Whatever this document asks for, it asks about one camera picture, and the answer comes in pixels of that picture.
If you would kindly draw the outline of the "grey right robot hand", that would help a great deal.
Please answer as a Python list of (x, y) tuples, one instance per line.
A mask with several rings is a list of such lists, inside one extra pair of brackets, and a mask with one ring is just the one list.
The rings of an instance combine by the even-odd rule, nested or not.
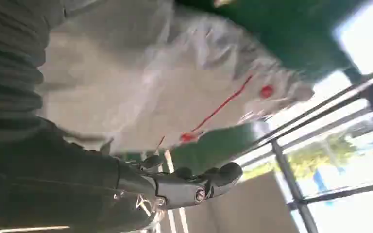
[(0, 232), (154, 232), (168, 210), (223, 195), (242, 176), (236, 163), (200, 175), (152, 172), (159, 164), (86, 150), (47, 121), (32, 133), (0, 131)]

